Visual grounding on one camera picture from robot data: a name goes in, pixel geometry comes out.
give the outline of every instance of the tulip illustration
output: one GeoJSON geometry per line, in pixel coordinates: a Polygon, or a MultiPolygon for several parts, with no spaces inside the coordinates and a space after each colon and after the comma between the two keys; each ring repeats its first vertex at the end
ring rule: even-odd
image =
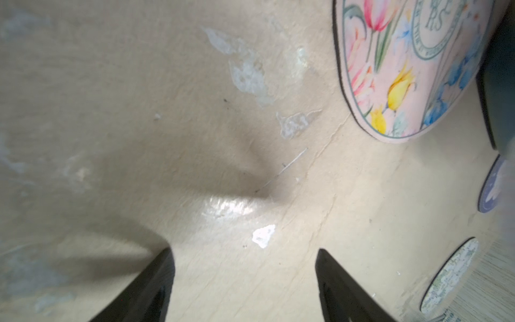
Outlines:
{"type": "Polygon", "coordinates": [[[385,120],[385,117],[383,116],[383,113],[381,112],[381,107],[370,112],[370,117],[372,118],[372,122],[370,125],[372,125],[372,127],[374,129],[376,129],[377,132],[379,132],[381,134],[385,134],[386,133],[386,120],[385,120]]]}
{"type": "Polygon", "coordinates": [[[375,91],[375,83],[372,73],[372,66],[365,64],[361,67],[351,81],[352,93],[360,108],[368,96],[375,91]]]}
{"type": "Polygon", "coordinates": [[[363,5],[365,22],[372,29],[367,61],[372,48],[372,39],[376,31],[383,31],[399,10],[399,0],[365,0],[363,5]]]}
{"type": "Polygon", "coordinates": [[[361,44],[364,42],[366,36],[361,36],[359,30],[356,28],[354,32],[349,33],[348,36],[345,36],[345,40],[349,39],[349,53],[347,55],[347,68],[348,70],[352,70],[354,68],[354,63],[356,62],[358,50],[361,47],[361,44]]]}
{"type": "Polygon", "coordinates": [[[406,64],[402,67],[401,72],[388,90],[388,104],[385,107],[385,111],[389,108],[395,112],[401,106],[410,86],[415,83],[415,76],[411,72],[412,69],[410,68],[409,71],[406,71],[406,64]]]}

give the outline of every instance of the blue flower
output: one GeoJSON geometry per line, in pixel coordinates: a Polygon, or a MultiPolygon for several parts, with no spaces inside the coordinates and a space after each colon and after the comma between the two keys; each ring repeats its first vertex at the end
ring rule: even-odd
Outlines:
{"type": "Polygon", "coordinates": [[[393,123],[393,128],[391,131],[391,134],[394,137],[401,137],[402,133],[408,128],[408,121],[406,120],[406,114],[403,112],[400,112],[399,115],[395,118],[395,121],[393,123]]]}
{"type": "Polygon", "coordinates": [[[429,110],[424,117],[424,125],[429,126],[436,122],[449,108],[449,104],[442,100],[437,100],[431,110],[429,110]]]}
{"type": "Polygon", "coordinates": [[[465,86],[469,83],[469,80],[472,78],[472,70],[468,69],[463,73],[463,76],[459,80],[459,89],[464,89],[465,86]]]}
{"type": "Polygon", "coordinates": [[[481,37],[479,35],[476,35],[476,37],[474,38],[474,42],[472,43],[469,50],[465,54],[465,57],[463,58],[463,64],[468,63],[472,58],[474,58],[477,55],[480,45],[481,37]]]}
{"type": "Polygon", "coordinates": [[[445,84],[440,85],[438,91],[436,92],[436,100],[442,100],[443,90],[445,89],[445,84]]]}
{"type": "Polygon", "coordinates": [[[404,41],[404,51],[406,53],[411,48],[411,23],[408,21],[408,18],[404,14],[401,16],[401,20],[399,21],[399,27],[393,34],[393,39],[393,42],[395,43],[395,46],[393,47],[394,54],[400,41],[404,41]]]}
{"type": "Polygon", "coordinates": [[[449,79],[447,81],[447,84],[449,84],[449,86],[454,85],[459,80],[461,72],[463,71],[463,65],[463,61],[459,64],[454,62],[451,65],[451,68],[449,69],[449,79]]]}

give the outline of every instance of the yellow tulip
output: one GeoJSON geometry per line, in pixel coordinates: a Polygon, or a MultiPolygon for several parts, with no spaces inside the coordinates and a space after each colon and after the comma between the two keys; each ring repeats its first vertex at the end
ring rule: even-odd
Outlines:
{"type": "Polygon", "coordinates": [[[386,133],[386,120],[382,113],[382,107],[373,110],[370,112],[370,117],[372,118],[372,127],[376,129],[379,133],[386,133]]]}
{"type": "Polygon", "coordinates": [[[409,86],[414,83],[415,76],[411,73],[412,69],[406,71],[406,64],[404,64],[401,72],[390,86],[388,90],[388,108],[390,110],[397,111],[408,93],[409,86]]]}

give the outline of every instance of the pink floral lid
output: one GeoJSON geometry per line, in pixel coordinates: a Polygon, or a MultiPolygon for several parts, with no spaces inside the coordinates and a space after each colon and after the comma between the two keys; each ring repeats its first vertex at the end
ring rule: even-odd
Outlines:
{"type": "Polygon", "coordinates": [[[494,0],[336,0],[344,96],[385,142],[432,128],[477,72],[494,0]]]}

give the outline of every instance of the blue coaster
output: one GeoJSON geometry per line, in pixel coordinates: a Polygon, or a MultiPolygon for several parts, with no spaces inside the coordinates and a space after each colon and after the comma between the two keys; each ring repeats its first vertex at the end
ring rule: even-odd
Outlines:
{"type": "Polygon", "coordinates": [[[498,174],[503,164],[504,158],[498,155],[486,177],[477,203],[477,208],[482,213],[487,213],[497,206],[497,200],[501,192],[501,180],[499,177],[502,177],[502,174],[500,176],[498,174]]]}

